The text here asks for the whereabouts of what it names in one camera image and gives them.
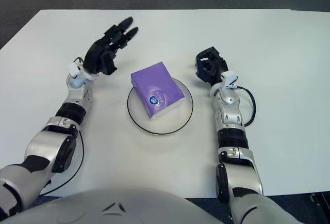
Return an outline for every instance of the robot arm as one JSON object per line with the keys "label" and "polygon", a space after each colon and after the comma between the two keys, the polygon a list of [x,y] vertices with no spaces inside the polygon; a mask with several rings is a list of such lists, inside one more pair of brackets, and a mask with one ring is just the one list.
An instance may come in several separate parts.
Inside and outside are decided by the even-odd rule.
{"label": "robot arm", "polygon": [[68,169],[76,147],[80,125],[93,99],[93,81],[100,72],[110,75],[117,68],[113,59],[137,33],[128,18],[105,32],[88,50],[85,61],[69,65],[69,94],[54,117],[32,139],[21,164],[0,170],[0,220],[21,212],[39,196],[55,173]]}
{"label": "robot arm", "polygon": [[251,120],[243,124],[240,99],[235,90],[245,88],[236,86],[237,74],[228,70],[225,60],[214,47],[197,55],[196,67],[196,75],[211,84],[210,96],[213,98],[219,143],[219,164],[216,168],[218,199],[229,204],[237,224],[300,223],[262,195],[261,179],[245,135],[245,126],[253,121],[255,109]]}

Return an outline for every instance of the silver arm segment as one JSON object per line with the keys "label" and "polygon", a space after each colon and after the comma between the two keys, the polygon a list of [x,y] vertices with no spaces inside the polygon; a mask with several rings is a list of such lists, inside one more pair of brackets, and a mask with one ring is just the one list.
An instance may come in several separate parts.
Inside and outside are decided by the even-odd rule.
{"label": "silver arm segment", "polygon": [[229,203],[236,224],[300,223],[271,199],[264,197],[261,179],[245,136],[240,99],[232,82],[233,71],[222,73],[223,82],[210,90],[215,109],[220,164],[217,166],[217,195]]}
{"label": "silver arm segment", "polygon": [[29,207],[50,183],[52,176],[70,166],[80,124],[92,102],[93,80],[96,76],[85,70],[74,78],[69,74],[67,99],[56,116],[51,117],[31,140],[25,151],[24,162],[0,170],[2,218]]}

